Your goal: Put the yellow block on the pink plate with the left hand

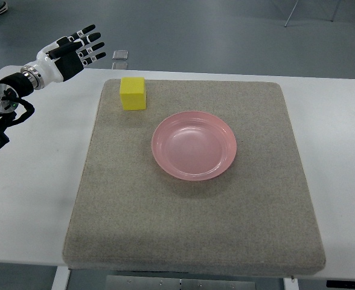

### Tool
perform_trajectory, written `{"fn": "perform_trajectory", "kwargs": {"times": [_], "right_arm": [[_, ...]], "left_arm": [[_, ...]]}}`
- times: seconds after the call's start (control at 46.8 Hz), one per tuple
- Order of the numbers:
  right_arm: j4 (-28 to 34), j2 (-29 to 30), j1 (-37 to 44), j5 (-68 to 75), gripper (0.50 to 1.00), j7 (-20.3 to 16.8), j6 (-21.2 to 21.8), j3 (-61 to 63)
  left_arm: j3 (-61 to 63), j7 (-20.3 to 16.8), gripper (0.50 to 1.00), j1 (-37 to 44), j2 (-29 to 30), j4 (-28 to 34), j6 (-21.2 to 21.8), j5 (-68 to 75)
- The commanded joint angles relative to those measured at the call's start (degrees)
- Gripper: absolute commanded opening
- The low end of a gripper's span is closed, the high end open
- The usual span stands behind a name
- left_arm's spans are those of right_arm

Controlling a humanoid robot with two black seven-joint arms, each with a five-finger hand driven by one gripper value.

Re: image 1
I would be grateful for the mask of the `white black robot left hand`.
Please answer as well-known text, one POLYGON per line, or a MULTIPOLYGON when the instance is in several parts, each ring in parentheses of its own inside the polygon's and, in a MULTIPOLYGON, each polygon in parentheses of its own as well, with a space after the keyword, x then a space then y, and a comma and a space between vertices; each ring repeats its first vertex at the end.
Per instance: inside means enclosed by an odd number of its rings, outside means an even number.
POLYGON ((32 61, 21 68, 33 89, 40 90, 50 83, 65 82, 84 70, 88 65, 106 56, 101 49, 101 34, 95 32, 95 25, 87 26, 69 36, 42 48, 32 61))

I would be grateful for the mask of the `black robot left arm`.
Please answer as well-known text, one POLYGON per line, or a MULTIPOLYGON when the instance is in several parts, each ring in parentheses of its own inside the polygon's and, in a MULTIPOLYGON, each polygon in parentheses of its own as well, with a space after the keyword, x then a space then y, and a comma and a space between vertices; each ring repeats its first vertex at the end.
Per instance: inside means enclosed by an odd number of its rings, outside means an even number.
POLYGON ((0 149, 9 142, 5 130, 34 114, 34 106, 24 97, 32 94, 36 87, 36 78, 27 72, 16 72, 0 80, 0 149))

